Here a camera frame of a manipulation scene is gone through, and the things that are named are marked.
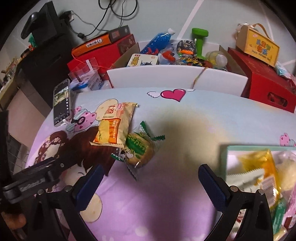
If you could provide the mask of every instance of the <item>green toy dumbbell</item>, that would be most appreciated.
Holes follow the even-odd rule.
[[[195,46],[196,46],[196,54],[198,58],[205,59],[204,56],[202,56],[202,46],[203,46],[203,39],[204,37],[209,36],[208,30],[201,29],[201,28],[193,28],[192,34],[196,35],[195,38]]]

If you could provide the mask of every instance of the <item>finger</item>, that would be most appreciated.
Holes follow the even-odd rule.
[[[2,213],[6,225],[14,230],[22,228],[26,224],[26,217],[23,214],[7,214]]]

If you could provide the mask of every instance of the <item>plastic bottle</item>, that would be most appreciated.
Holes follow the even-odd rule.
[[[175,31],[171,28],[165,33],[159,33],[145,46],[141,53],[158,55],[158,53],[169,44],[170,38],[174,34]]]
[[[227,65],[227,58],[221,51],[208,52],[206,55],[207,61],[213,64],[214,68],[223,69]]]

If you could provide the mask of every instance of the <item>red gift box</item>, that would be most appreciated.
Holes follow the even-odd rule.
[[[113,44],[109,44],[106,46],[102,46],[100,48],[94,49],[90,52],[87,52],[75,59],[71,60],[67,63],[68,68],[72,71],[77,65],[80,64],[80,61],[85,61],[87,59],[91,59],[95,57],[99,69],[98,73],[102,80],[109,80],[109,76],[107,74],[107,70],[111,67],[111,65],[119,59],[129,48],[131,48],[135,44],[135,38],[133,34],[130,34]]]
[[[228,48],[228,53],[248,77],[242,97],[294,113],[296,86],[292,81],[289,82],[278,76],[270,66],[236,49]]]

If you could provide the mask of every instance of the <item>orange box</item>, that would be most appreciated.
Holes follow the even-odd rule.
[[[72,55],[74,57],[78,57],[88,51],[91,51],[93,49],[105,46],[107,44],[112,44],[123,37],[127,36],[130,34],[129,27],[122,26],[116,29],[113,29],[111,31],[106,32],[105,34],[95,37],[92,40],[89,40],[74,49],[72,49]]]

